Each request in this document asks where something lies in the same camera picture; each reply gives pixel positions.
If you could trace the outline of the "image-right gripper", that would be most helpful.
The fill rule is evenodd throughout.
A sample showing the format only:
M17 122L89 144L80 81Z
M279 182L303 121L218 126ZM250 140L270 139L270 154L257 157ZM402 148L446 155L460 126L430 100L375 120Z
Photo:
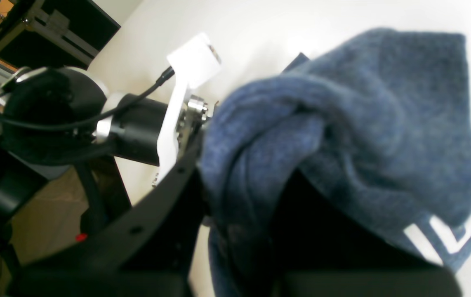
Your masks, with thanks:
M111 141L113 156L158 167L157 142L167 108L149 98L133 103L98 121L95 142ZM198 132L208 112L203 98L185 99L172 134L177 159L184 156L158 186L96 235L23 267L7 295L191 297L188 275L207 211L197 168L203 141Z

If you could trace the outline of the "image-left right gripper black finger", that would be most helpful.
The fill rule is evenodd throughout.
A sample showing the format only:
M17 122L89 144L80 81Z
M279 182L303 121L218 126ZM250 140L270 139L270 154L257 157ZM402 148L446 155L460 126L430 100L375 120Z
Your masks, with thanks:
M333 207L295 171L270 225L274 297L460 297L454 274L395 248Z

